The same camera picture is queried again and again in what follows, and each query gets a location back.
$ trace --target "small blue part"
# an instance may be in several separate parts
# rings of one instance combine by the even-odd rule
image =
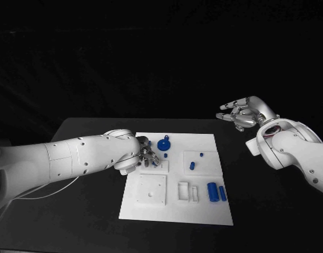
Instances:
[[[227,201],[227,194],[224,192],[224,186],[219,186],[221,200]]]
[[[193,167],[195,167],[195,162],[190,162],[190,167],[189,167],[189,169],[193,170]]]
[[[166,135],[163,140],[157,142],[157,148],[162,151],[166,151],[170,148],[169,136]]]
[[[209,194],[209,201],[211,202],[218,202],[219,201],[219,195],[218,195],[218,190],[216,190],[216,183],[208,183],[208,194]]]

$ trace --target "black table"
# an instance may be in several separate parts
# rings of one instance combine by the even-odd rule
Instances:
[[[136,132],[212,133],[216,140],[234,226],[120,220],[126,176],[113,168],[82,176],[58,194],[15,200],[0,221],[0,249],[43,252],[323,251],[323,194],[296,167],[276,171],[254,157],[239,133],[221,120],[65,120],[54,141]],[[48,185],[31,197],[61,189]]]

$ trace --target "white platform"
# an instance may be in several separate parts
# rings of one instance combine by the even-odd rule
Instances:
[[[157,141],[163,139],[165,135],[169,135],[170,137],[169,141],[172,146],[170,149],[163,152],[157,149]],[[136,168],[136,171],[127,175],[120,219],[201,223],[229,226],[234,225],[228,200],[224,202],[221,201],[219,197],[218,202],[211,202],[208,196],[206,184],[209,182],[215,182],[216,186],[224,186],[228,196],[227,187],[224,185],[222,173],[214,176],[190,176],[185,174],[185,151],[196,151],[198,155],[201,152],[216,152],[214,135],[183,133],[137,133],[136,136],[146,136],[149,138],[149,140],[152,141],[152,150],[156,152],[160,160],[169,161],[169,166],[167,172],[160,169],[157,169],[156,171],[150,170],[153,166],[150,166],[147,169],[140,166]],[[211,156],[203,156],[201,158],[208,158],[211,162],[209,164],[215,164],[218,159],[218,165],[221,168],[219,156],[216,153]],[[140,194],[140,175],[143,174],[156,174],[166,176],[165,205],[137,203],[137,197]],[[188,182],[188,202],[180,202],[178,200],[179,182]],[[196,187],[198,190],[198,202],[193,202],[192,187]]]

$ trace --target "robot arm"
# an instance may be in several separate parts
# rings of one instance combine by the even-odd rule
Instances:
[[[0,208],[26,191],[52,182],[84,176],[111,166],[123,175],[141,160],[159,165],[146,137],[130,130],[65,141],[0,147]]]
[[[323,192],[323,142],[300,122],[280,119],[263,100],[252,96],[221,106],[231,114],[216,117],[235,123],[237,129],[260,124],[257,137],[247,142],[252,155],[261,155],[276,169],[290,165],[300,168],[310,185]]]

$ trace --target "blue cap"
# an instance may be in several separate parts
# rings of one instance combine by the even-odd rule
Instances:
[[[166,151],[170,148],[169,136],[166,135],[163,140],[157,142],[157,148],[162,151]]]

